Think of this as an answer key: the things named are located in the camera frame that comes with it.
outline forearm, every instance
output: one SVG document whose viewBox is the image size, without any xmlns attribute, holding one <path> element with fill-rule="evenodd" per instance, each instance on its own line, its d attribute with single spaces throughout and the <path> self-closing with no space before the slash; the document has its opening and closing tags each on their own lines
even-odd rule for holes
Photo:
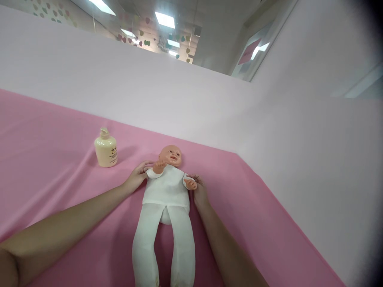
<svg viewBox="0 0 383 287">
<path fill-rule="evenodd" d="M 54 214 L 0 244 L 24 286 L 58 260 L 132 192 L 124 185 Z"/>
<path fill-rule="evenodd" d="M 207 238 L 226 287 L 268 286 L 251 259 L 239 247 L 209 205 L 198 208 Z"/>
</svg>

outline white doll outfit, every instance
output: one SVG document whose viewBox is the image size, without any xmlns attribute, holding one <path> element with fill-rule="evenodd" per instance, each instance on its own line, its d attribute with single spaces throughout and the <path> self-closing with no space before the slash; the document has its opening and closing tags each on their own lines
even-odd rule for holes
<svg viewBox="0 0 383 287">
<path fill-rule="evenodd" d="M 163 173 L 146 171 L 148 183 L 133 240 L 132 260 L 137 287 L 158 287 L 159 275 L 154 240 L 158 224 L 171 224 L 174 236 L 171 287 L 192 287 L 195 275 L 195 246 L 189 218 L 189 193 L 178 168 L 167 165 Z"/>
</svg>

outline lotion bottle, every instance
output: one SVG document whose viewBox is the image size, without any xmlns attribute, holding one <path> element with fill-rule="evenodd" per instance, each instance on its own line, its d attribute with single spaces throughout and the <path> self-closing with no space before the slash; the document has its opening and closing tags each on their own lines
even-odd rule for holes
<svg viewBox="0 0 383 287">
<path fill-rule="evenodd" d="M 100 137 L 95 140 L 95 149 L 101 167 L 112 167 L 117 163 L 116 139 L 107 128 L 101 128 Z"/>
</svg>

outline doll head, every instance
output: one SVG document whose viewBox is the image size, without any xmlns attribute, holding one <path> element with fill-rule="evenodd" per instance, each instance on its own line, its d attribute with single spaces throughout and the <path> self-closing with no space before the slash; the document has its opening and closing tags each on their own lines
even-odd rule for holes
<svg viewBox="0 0 383 287">
<path fill-rule="evenodd" d="M 169 165 L 179 167 L 182 162 L 182 153 L 179 147 L 168 145 L 162 149 L 158 158 Z"/>
</svg>

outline bottle label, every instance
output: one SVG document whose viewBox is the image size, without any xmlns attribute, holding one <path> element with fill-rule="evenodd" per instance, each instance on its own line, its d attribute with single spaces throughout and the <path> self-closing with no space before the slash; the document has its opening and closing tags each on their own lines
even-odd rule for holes
<svg viewBox="0 0 383 287">
<path fill-rule="evenodd" d="M 114 163 L 117 161 L 117 147 L 111 149 L 112 155 L 109 156 L 110 163 Z"/>
</svg>

